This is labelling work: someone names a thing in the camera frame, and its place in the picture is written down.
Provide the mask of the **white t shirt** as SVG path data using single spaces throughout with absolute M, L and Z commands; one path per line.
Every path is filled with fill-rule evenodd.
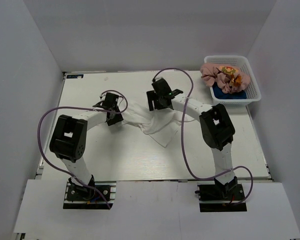
M 170 108 L 149 111 L 145 106 L 131 100 L 122 116 L 125 124 L 138 127 L 143 134 L 151 137 L 163 148 L 169 145 L 181 129 L 182 113 Z

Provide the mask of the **pink printed t shirt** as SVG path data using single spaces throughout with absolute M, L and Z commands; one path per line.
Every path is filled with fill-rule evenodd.
M 204 63 L 200 72 L 201 79 L 207 87 L 217 84 L 225 94 L 244 91 L 251 83 L 249 75 L 227 64 Z

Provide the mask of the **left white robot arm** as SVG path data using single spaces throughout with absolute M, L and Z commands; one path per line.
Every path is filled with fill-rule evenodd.
M 92 110 L 74 116 L 62 114 L 57 119 L 49 150 L 63 162 L 70 173 L 71 182 L 79 186 L 78 193 L 86 200 L 93 198 L 96 193 L 94 177 L 83 157 L 87 133 L 100 124 L 112 126 L 123 121 L 118 105 L 122 98 L 115 93 L 106 92 Z

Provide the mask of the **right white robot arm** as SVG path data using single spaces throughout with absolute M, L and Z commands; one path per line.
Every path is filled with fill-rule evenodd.
M 238 179 L 231 156 L 235 128 L 225 106 L 204 104 L 179 89 L 172 90 L 162 77 L 153 79 L 151 85 L 153 90 L 146 92 L 150 111 L 172 109 L 182 113 L 182 130 L 186 115 L 200 123 L 203 140 L 211 148 L 215 167 L 215 176 L 205 180 L 214 181 L 216 195 L 228 199 L 233 195 Z

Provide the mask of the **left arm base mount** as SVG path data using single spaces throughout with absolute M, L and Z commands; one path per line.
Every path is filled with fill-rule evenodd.
M 100 191 L 110 207 L 102 198 L 101 194 L 93 189 L 82 185 L 76 185 L 69 178 L 66 183 L 63 199 L 65 210 L 109 210 L 115 201 L 117 182 L 96 181 L 95 188 Z

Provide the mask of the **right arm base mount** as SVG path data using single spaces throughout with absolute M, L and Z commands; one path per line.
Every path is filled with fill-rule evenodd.
M 246 212 L 247 205 L 242 184 L 237 183 L 227 193 L 214 184 L 199 184 L 194 191 L 201 213 Z

